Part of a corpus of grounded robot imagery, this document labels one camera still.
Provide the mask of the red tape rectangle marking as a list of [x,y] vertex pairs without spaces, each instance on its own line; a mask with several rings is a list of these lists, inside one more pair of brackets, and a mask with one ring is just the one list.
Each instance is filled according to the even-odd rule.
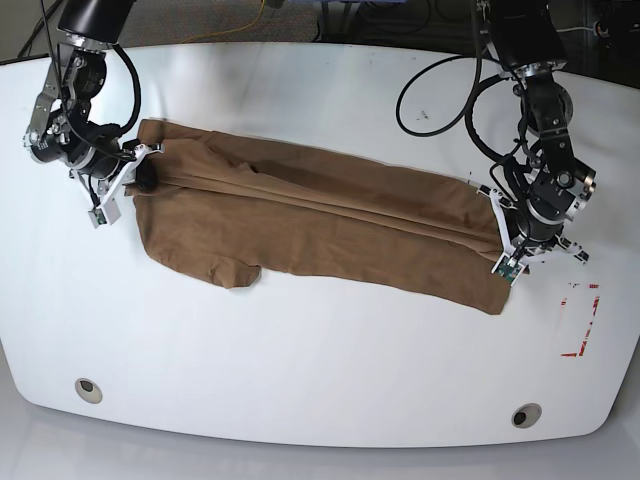
[[602,286],[570,283],[564,293],[558,319],[555,349],[561,358],[584,355],[596,319]]

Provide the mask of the brown t-shirt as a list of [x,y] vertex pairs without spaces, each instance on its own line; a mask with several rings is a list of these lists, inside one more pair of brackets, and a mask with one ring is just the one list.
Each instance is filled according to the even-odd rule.
[[147,255],[249,287],[264,270],[373,283],[497,315],[510,292],[489,201],[447,176],[144,120],[158,184],[130,187]]

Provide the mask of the grey table grommet left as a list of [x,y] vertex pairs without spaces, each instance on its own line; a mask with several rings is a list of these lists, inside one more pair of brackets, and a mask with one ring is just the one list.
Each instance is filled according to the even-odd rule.
[[75,382],[78,396],[89,404],[99,404],[103,400],[103,393],[99,386],[89,379],[80,378]]

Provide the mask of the grey table grommet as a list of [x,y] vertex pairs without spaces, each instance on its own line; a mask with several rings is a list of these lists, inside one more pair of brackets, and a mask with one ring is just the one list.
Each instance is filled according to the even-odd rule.
[[103,400],[103,393],[99,386],[89,379],[80,378],[75,382],[78,396],[89,404],[99,404]]
[[539,404],[529,403],[521,406],[511,417],[512,425],[518,429],[527,429],[535,425],[542,415]]

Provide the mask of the grey table grommet right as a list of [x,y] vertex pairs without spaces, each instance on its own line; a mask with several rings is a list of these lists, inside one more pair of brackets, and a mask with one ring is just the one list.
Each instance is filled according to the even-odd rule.
[[535,425],[542,415],[539,404],[529,403],[521,406],[511,417],[512,425],[518,429],[527,429]]

